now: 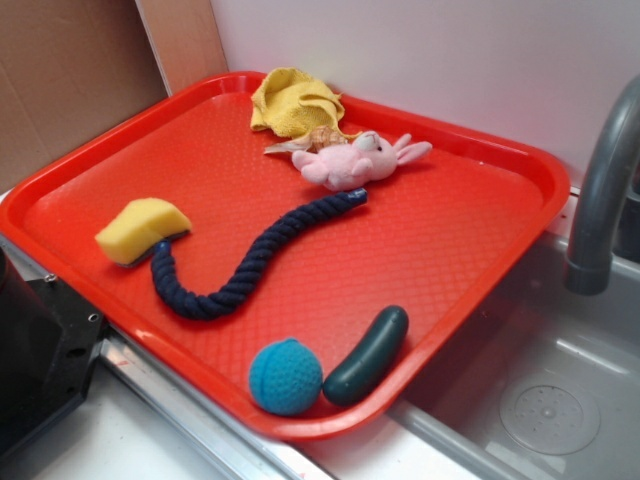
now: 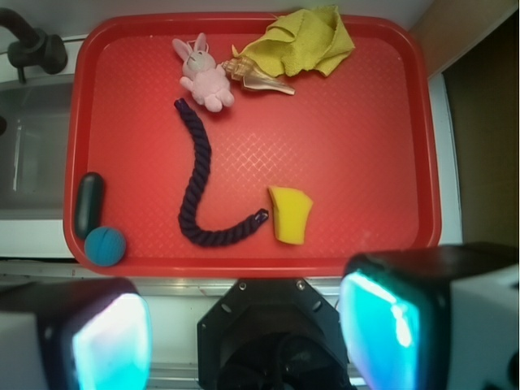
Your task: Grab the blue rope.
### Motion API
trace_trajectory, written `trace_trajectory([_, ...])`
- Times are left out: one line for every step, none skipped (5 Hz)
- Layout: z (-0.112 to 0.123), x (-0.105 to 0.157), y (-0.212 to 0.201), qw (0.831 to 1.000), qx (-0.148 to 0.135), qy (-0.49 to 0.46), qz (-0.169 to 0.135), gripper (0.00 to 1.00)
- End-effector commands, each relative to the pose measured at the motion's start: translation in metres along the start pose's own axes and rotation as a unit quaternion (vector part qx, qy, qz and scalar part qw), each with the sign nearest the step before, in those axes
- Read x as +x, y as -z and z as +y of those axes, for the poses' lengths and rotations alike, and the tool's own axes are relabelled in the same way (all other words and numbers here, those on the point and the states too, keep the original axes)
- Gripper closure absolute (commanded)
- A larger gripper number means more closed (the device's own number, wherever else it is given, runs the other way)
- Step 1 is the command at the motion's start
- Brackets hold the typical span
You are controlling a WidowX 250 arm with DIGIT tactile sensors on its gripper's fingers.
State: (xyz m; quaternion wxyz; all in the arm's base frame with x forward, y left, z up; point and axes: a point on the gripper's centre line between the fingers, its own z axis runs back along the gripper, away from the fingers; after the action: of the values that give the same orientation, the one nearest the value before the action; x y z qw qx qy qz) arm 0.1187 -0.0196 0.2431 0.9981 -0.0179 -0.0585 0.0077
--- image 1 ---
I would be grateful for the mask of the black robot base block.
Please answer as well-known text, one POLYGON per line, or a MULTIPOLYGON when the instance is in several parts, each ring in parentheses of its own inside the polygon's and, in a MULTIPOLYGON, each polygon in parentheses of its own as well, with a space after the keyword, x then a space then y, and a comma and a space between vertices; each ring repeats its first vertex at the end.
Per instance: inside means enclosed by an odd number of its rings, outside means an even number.
POLYGON ((105 318, 61 279, 26 280, 1 253, 1 458, 87 397, 105 318))

